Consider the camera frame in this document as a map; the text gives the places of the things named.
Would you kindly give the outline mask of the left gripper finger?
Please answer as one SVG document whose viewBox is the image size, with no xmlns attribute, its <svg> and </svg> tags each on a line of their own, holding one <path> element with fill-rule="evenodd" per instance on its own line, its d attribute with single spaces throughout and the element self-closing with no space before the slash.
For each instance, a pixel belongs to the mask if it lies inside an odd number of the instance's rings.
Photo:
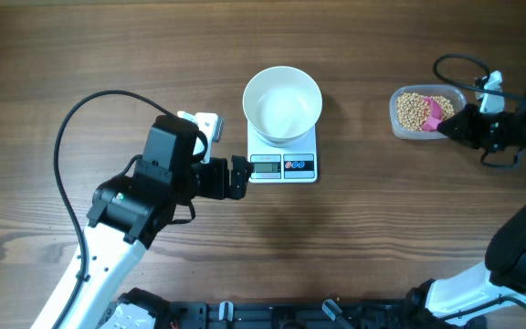
<svg viewBox="0 0 526 329">
<path fill-rule="evenodd" d="M 243 175 L 232 175 L 229 185 L 229 197 L 231 199 L 242 199 L 247 192 L 248 179 Z"/>
<path fill-rule="evenodd" d="M 233 155 L 231 157 L 233 165 L 232 174 L 242 179 L 249 179 L 254 171 L 254 165 L 244 156 Z"/>
</svg>

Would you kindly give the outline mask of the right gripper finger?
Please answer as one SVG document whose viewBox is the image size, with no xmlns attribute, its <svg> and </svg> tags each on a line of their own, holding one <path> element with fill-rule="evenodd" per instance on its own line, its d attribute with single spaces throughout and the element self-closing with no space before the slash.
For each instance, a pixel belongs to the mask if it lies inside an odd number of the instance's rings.
<svg viewBox="0 0 526 329">
<path fill-rule="evenodd" d="M 479 136 L 475 131 L 451 122 L 442 122 L 437 126 L 437 131 L 442 133 L 450 140 L 460 143 L 471 149 L 479 149 Z"/>
<path fill-rule="evenodd" d="M 479 106 L 467 103 L 466 106 L 440 123 L 442 133 L 478 133 L 481 129 Z"/>
</svg>

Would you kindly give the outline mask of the pink plastic measuring scoop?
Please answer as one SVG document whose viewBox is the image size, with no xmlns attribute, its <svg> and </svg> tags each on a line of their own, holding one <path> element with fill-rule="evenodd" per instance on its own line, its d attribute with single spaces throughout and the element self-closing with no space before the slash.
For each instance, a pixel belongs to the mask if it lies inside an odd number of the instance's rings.
<svg viewBox="0 0 526 329">
<path fill-rule="evenodd" d="M 424 102 L 428 106 L 429 116 L 422 125 L 422 130 L 426 132 L 434 132 L 437 130 L 437 126 L 443 121 L 443 110 L 431 97 L 425 97 Z"/>
</svg>

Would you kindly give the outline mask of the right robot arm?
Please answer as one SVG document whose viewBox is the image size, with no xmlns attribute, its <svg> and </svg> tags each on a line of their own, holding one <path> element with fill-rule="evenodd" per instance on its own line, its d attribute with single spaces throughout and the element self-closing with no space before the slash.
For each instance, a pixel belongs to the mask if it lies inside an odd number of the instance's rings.
<svg viewBox="0 0 526 329">
<path fill-rule="evenodd" d="M 526 91 L 514 112 L 485 113 L 469 104 L 437 130 L 487 154 L 509 146 L 526 150 Z M 405 328 L 468 327 L 477 317 L 514 305 L 526 309 L 526 205 L 493 236 L 481 263 L 412 289 L 400 322 Z"/>
</svg>

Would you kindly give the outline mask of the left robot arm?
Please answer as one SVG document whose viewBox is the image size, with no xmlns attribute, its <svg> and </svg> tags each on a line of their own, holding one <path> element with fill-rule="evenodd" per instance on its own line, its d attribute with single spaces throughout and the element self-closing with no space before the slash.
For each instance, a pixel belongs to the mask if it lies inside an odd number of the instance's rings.
<svg viewBox="0 0 526 329">
<path fill-rule="evenodd" d="M 84 228 L 85 249 L 71 263 L 37 317 L 36 328 L 93 328 L 129 272 L 156 235 L 179 224 L 177 207 L 190 207 L 196 196 L 241 199 L 254 166 L 242 156 L 203 163 L 194 152 L 204 141 L 198 126 L 160 115 L 142 155 L 94 192 Z"/>
</svg>

